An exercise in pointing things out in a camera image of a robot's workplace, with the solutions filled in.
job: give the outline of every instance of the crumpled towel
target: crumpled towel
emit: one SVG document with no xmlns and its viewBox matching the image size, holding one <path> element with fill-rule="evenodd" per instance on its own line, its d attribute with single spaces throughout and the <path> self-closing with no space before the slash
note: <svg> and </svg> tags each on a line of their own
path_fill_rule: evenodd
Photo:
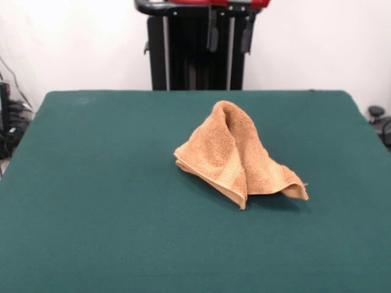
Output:
<svg viewBox="0 0 391 293">
<path fill-rule="evenodd" d="M 269 157 L 251 118 L 237 105 L 220 101 L 211 115 L 174 152 L 177 165 L 201 177 L 246 208 L 248 195 L 282 192 L 308 200 L 300 178 Z"/>
</svg>

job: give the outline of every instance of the orange towel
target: orange towel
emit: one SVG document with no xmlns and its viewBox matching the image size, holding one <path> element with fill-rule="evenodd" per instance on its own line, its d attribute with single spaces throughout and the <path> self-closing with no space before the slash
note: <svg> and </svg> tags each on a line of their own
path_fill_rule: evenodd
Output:
<svg viewBox="0 0 391 293">
<path fill-rule="evenodd" d="M 174 152 L 177 165 L 246 208 L 248 195 L 281 191 L 308 200 L 300 178 L 269 157 L 251 118 L 237 105 L 220 101 L 211 115 Z"/>
</svg>

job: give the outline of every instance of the table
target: table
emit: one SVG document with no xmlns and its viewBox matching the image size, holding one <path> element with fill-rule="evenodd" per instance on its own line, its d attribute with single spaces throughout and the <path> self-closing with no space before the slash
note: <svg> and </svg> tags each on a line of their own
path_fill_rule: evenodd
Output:
<svg viewBox="0 0 391 293">
<path fill-rule="evenodd" d="M 221 99 L 308 202 L 175 166 Z M 53 92 L 0 182 L 0 292 L 389 292 L 390 171 L 344 92 Z"/>
</svg>

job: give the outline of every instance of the black cable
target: black cable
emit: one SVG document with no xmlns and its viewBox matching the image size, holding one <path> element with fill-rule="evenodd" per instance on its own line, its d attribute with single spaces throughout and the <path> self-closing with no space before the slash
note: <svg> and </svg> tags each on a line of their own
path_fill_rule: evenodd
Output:
<svg viewBox="0 0 391 293">
<path fill-rule="evenodd" d="M 0 61 L 1 61 L 1 63 L 4 65 L 4 67 L 12 74 L 13 80 L 14 80 L 14 82 L 15 82 L 15 87 L 16 87 L 16 89 L 18 90 L 18 92 L 20 93 L 20 95 L 22 96 L 22 98 L 24 99 L 24 101 L 27 103 L 27 105 L 29 105 L 29 107 L 32 109 L 31 103 L 30 103 L 29 100 L 26 98 L 26 96 L 25 96 L 24 93 L 21 91 L 21 89 L 19 88 L 18 79 L 16 78 L 16 74 L 11 70 L 11 68 L 9 68 L 9 66 L 6 64 L 6 62 L 5 62 L 4 59 L 1 57 L 1 55 L 0 55 Z"/>
</svg>

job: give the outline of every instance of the black equipment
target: black equipment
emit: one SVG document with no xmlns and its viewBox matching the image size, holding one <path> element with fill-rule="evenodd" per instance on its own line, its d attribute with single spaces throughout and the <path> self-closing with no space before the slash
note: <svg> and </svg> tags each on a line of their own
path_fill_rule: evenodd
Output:
<svg viewBox="0 0 391 293">
<path fill-rule="evenodd" d="M 371 125 L 378 136 L 383 141 L 384 145 L 391 148 L 391 116 L 383 117 L 385 110 L 379 106 L 369 107 L 371 115 Z"/>
<path fill-rule="evenodd" d="M 153 90 L 241 90 L 255 18 L 269 0 L 135 0 L 150 15 Z"/>
</svg>

